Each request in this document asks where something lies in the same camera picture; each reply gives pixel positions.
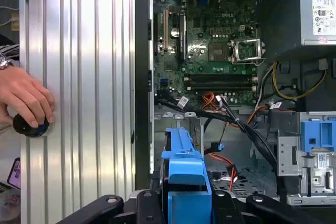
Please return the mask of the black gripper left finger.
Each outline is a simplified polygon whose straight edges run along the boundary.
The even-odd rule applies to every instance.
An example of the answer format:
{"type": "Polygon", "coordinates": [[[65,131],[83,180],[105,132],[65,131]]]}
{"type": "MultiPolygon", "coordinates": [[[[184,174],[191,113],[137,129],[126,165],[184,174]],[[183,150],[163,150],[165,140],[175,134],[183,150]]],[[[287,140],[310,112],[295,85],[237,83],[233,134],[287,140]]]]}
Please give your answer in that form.
{"type": "Polygon", "coordinates": [[[104,195],[59,223],[164,223],[161,189],[162,179],[152,175],[149,189],[132,192],[128,200],[104,195]]]}

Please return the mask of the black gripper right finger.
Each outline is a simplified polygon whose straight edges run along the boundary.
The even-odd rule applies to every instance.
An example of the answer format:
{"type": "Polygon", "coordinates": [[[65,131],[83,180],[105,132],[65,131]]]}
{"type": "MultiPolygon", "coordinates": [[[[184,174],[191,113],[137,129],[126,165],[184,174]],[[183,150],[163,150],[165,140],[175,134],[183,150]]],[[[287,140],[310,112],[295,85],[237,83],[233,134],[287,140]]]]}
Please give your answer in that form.
{"type": "Polygon", "coordinates": [[[261,194],[242,202],[228,191],[215,190],[212,223],[335,223],[335,206],[292,207],[261,194]]]}

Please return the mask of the person hand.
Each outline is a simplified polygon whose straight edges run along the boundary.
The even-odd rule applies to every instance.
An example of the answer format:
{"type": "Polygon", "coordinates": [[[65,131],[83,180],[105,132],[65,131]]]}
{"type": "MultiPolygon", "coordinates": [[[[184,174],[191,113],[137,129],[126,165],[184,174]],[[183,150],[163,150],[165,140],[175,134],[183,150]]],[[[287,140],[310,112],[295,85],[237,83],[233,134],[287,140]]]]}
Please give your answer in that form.
{"type": "Polygon", "coordinates": [[[1,124],[11,125],[14,109],[33,128],[55,122],[55,101],[51,92],[31,78],[23,69],[8,66],[1,70],[1,124]]]}

